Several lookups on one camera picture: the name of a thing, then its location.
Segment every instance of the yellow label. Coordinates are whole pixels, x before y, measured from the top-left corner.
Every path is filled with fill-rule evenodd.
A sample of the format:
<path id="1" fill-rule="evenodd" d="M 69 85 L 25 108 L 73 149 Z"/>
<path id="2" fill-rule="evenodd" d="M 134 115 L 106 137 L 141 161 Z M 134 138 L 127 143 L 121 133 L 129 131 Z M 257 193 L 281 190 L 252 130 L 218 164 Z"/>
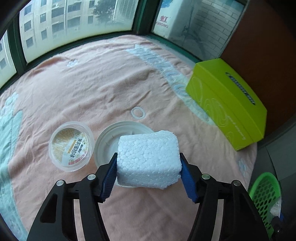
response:
<path id="1" fill-rule="evenodd" d="M 89 141 L 79 130 L 66 128 L 54 137 L 52 148 L 54 157 L 66 167 L 80 162 L 86 156 Z"/>

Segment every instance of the clear plastic container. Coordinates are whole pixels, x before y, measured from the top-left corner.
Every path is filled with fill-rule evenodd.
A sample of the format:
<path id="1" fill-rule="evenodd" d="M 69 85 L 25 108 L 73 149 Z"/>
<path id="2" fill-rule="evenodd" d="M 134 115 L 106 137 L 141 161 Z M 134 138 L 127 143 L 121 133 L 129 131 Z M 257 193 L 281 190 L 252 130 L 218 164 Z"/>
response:
<path id="1" fill-rule="evenodd" d="M 66 172 L 77 171 L 86 164 L 94 151 L 94 136 L 90 128 L 78 121 L 59 126 L 48 146 L 52 163 Z"/>

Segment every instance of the air conditioner unit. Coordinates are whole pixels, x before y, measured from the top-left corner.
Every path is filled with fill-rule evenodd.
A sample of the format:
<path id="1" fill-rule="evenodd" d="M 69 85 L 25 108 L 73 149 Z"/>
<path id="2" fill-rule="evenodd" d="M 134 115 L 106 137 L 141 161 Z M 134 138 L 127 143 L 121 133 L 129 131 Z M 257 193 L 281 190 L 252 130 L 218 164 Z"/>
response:
<path id="1" fill-rule="evenodd" d="M 133 22 L 138 0 L 116 0 L 113 21 L 116 22 Z"/>

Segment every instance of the glass pane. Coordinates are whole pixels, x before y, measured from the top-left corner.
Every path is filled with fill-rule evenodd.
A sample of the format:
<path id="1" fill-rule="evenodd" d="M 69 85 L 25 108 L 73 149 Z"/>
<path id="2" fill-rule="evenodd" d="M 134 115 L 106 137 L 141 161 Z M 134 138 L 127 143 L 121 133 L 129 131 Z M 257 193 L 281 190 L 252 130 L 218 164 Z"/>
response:
<path id="1" fill-rule="evenodd" d="M 240 2 L 162 0 L 153 33 L 183 47 L 201 60 L 213 59 L 238 21 L 244 8 Z"/>
<path id="2" fill-rule="evenodd" d="M 0 40 L 0 88 L 16 74 L 8 45 L 7 31 Z"/>
<path id="3" fill-rule="evenodd" d="M 138 0 L 32 0 L 20 12 L 27 62 L 85 37 L 131 30 Z"/>

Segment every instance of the wooden panel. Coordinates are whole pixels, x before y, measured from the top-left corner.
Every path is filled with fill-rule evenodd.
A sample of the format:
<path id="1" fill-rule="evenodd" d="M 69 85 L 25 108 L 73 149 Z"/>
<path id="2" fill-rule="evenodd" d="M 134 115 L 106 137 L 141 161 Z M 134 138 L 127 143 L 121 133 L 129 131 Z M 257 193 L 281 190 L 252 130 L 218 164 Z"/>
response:
<path id="1" fill-rule="evenodd" d="M 267 108 L 266 135 L 296 112 L 296 42 L 264 0 L 251 0 L 221 58 Z"/>

